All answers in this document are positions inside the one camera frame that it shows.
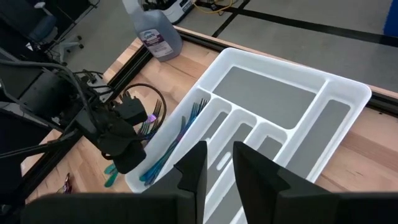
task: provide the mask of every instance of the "bottle label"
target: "bottle label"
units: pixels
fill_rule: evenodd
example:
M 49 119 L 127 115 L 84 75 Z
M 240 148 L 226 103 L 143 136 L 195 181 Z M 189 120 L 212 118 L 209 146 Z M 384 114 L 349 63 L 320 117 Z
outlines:
M 173 49 L 163 39 L 163 37 L 157 30 L 150 29 L 141 32 L 139 35 L 143 43 L 146 45 L 148 50 L 154 55 L 154 57 L 163 57 L 173 52 Z

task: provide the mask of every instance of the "wooden tabletop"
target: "wooden tabletop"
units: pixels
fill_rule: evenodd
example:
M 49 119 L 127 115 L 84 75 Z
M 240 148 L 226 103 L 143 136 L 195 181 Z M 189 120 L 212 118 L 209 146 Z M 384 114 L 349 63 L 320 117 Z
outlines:
M 178 29 L 232 47 L 273 57 L 203 34 Z M 109 81 L 141 45 L 142 43 L 136 39 L 105 72 L 105 79 Z M 154 58 L 151 59 L 131 83 L 148 83 L 158 88 L 165 96 L 167 113 L 170 114 L 218 54 L 218 52 L 199 45 L 184 42 L 182 53 L 177 58 L 163 63 Z M 371 88 L 373 91 L 398 98 L 398 93 L 375 86 L 371 86 Z M 131 91 L 131 94 L 136 95 L 143 102 L 147 111 L 154 109 L 157 95 L 153 91 L 136 88 Z M 397 118 L 365 108 L 319 176 L 316 184 L 332 192 L 398 191 L 397 133 Z M 52 131 L 44 139 L 44 142 L 57 138 L 59 134 Z M 40 156 L 28 157 L 22 163 L 23 173 L 26 173 Z M 119 175 L 111 188 L 103 187 L 109 177 L 104 174 L 104 169 L 110 163 L 111 161 L 103 159 L 100 151 L 92 143 L 81 138 L 27 201 L 56 192 L 63 185 L 68 172 L 72 175 L 75 192 L 130 192 L 122 175 Z

